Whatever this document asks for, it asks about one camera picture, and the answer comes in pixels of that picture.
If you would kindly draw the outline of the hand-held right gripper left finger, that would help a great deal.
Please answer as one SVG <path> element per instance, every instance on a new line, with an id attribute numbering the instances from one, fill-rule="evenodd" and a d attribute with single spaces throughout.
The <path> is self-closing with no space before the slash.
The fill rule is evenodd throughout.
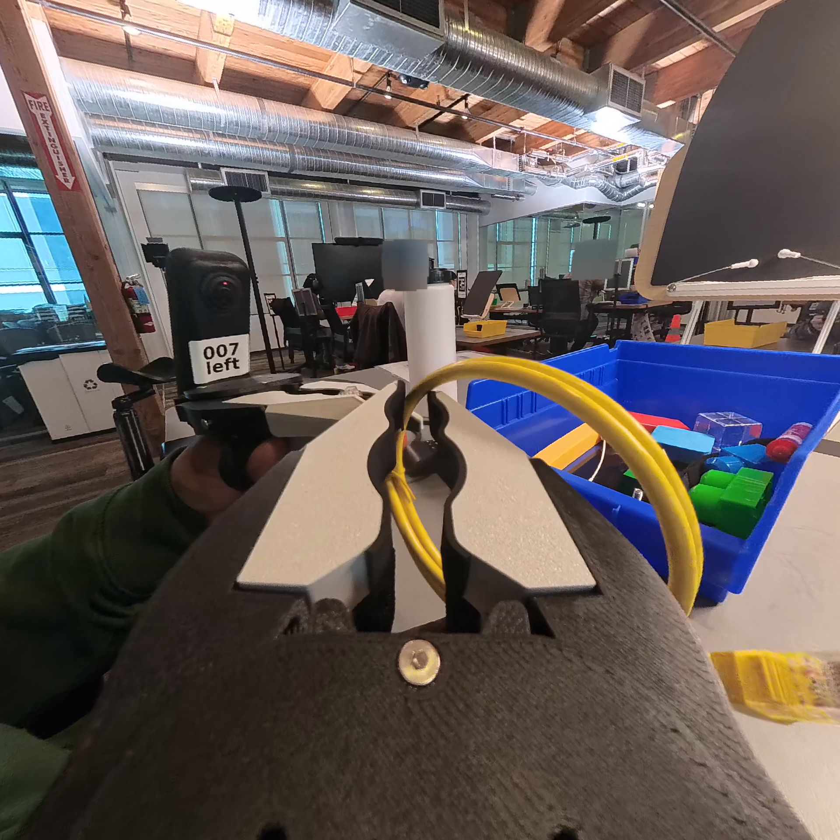
<path id="1" fill-rule="evenodd" d="M 385 481 L 406 399 L 393 381 L 306 443 L 237 587 L 341 602 L 362 632 L 390 633 L 396 559 Z"/>

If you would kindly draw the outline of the person's left forearm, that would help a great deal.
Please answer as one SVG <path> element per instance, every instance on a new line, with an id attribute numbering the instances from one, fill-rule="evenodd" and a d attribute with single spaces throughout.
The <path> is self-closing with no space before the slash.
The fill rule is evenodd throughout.
<path id="1" fill-rule="evenodd" d="M 102 676 L 207 526 L 175 493 L 183 450 L 1 556 L 1 721 L 23 728 Z"/>

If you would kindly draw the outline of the person's left hand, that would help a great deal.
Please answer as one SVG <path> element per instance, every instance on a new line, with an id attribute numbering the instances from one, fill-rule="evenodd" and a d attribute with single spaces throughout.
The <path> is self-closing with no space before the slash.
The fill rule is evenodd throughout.
<path id="1" fill-rule="evenodd" d="M 171 486 L 190 509 L 214 519 L 243 495 L 228 485 L 219 473 L 222 445 L 211 437 L 200 437 L 175 455 Z M 245 471 L 253 485 L 290 452 L 285 438 L 271 437 L 248 457 Z"/>

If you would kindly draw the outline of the brown jacket on chair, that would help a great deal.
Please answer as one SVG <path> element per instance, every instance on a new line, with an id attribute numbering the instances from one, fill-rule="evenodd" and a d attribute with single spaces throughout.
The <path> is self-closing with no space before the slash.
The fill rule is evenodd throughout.
<path id="1" fill-rule="evenodd" d="M 350 336 L 358 370 L 407 361 L 406 332 L 392 302 L 357 307 Z"/>

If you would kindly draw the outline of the yellow block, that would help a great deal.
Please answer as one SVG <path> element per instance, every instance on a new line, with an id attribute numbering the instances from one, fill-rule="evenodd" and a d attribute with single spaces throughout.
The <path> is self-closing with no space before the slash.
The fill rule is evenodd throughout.
<path id="1" fill-rule="evenodd" d="M 601 436 L 592 427 L 583 423 L 542 448 L 533 457 L 554 469 L 566 469 L 597 447 L 601 441 Z"/>

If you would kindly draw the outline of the white water bottle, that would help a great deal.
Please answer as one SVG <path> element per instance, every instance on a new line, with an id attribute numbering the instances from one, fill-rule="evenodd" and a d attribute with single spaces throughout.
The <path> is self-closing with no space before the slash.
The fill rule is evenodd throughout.
<path id="1" fill-rule="evenodd" d="M 425 377 L 456 362 L 455 274 L 431 272 L 423 288 L 404 292 L 408 381 Z"/>

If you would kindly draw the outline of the wooden pillar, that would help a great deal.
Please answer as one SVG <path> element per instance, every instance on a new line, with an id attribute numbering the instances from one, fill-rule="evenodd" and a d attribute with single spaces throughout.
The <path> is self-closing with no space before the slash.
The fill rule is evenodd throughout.
<path id="1" fill-rule="evenodd" d="M 88 178 L 92 170 L 94 183 L 98 184 L 97 166 L 85 166 L 80 156 L 79 150 L 89 152 L 88 143 L 60 68 L 46 15 L 34 2 L 1 2 L 1 61 L 10 96 L 45 176 L 49 196 L 111 359 L 137 370 L 148 362 L 148 356 L 123 300 L 118 265 Z M 30 118 L 24 91 L 45 93 L 49 97 L 59 136 L 79 180 L 78 192 L 65 192 L 58 187 Z"/>

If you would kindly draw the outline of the white recycling bin cabinet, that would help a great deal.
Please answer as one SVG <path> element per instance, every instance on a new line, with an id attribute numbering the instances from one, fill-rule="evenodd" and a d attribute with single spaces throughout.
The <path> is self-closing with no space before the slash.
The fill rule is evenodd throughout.
<path id="1" fill-rule="evenodd" d="M 107 350 L 90 350 L 18 365 L 51 440 L 114 430 L 112 402 L 123 389 L 98 378 L 110 360 Z"/>

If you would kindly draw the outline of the blue block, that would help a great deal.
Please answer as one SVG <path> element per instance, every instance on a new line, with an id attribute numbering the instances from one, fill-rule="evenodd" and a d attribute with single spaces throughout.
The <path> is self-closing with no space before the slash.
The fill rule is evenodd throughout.
<path id="1" fill-rule="evenodd" d="M 668 458 L 680 463 L 690 463 L 705 458 L 715 451 L 713 436 L 682 427 L 657 426 L 652 438 L 665 451 Z"/>

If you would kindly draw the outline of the green stud brick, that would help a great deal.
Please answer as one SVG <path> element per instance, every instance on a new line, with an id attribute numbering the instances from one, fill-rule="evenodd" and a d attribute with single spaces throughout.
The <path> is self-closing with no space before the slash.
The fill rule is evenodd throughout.
<path id="1" fill-rule="evenodd" d="M 700 523 L 746 539 L 756 527 L 772 496 L 774 475 L 741 468 L 737 473 L 711 469 L 689 489 Z"/>

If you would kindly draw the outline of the clear plastic cube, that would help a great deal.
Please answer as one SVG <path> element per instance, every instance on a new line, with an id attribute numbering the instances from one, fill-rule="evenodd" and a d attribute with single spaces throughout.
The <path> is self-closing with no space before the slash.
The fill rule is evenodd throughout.
<path id="1" fill-rule="evenodd" d="M 750 444 L 761 438 L 763 425 L 735 412 L 705 412 L 697 415 L 693 431 L 713 438 L 711 452 Z"/>

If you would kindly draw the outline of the green zip jacket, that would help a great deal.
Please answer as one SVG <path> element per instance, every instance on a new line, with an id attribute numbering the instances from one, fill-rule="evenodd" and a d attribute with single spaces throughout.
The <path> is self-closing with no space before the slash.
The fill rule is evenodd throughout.
<path id="1" fill-rule="evenodd" d="M 67 766 L 70 751 L 1 726 L 1 838 L 13 839 Z"/>

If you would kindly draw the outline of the round silver ventilation duct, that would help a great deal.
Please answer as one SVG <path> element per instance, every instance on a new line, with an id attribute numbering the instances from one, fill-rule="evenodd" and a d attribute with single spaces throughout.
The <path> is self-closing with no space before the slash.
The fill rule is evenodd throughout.
<path id="1" fill-rule="evenodd" d="M 86 125 L 94 146 L 108 154 L 283 175 L 324 175 L 383 184 L 428 186 L 456 192 L 532 195 L 537 191 L 536 185 L 520 175 L 469 171 L 450 164 L 392 161 L 346 150 L 243 140 L 201 129 L 176 129 L 127 119 L 93 116 L 86 119 Z"/>
<path id="2" fill-rule="evenodd" d="M 70 94 L 88 117 L 130 119 L 241 140 L 345 150 L 495 175 L 522 173 L 518 155 L 475 143 L 77 59 L 61 58 L 59 63 Z"/>

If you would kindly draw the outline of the red vertical wall sign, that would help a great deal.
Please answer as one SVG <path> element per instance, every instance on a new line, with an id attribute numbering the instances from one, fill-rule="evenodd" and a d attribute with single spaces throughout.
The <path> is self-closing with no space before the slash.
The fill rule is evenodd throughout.
<path id="1" fill-rule="evenodd" d="M 68 193 L 78 192 L 79 180 L 58 132 L 49 97 L 45 93 L 24 91 L 24 101 L 58 187 Z"/>

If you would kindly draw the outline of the large silver ventilation duct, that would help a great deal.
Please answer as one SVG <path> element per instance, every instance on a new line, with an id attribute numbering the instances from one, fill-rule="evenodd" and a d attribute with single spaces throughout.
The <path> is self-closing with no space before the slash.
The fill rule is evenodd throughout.
<path id="1" fill-rule="evenodd" d="M 531 112 L 575 129 L 650 151 L 675 154 L 685 138 L 644 109 L 625 127 L 595 113 L 606 106 L 606 84 L 484 28 L 447 17 L 441 3 L 439 33 L 420 27 L 378 2 L 258 2 L 255 25 L 310 46 L 364 60 L 474 98 Z"/>

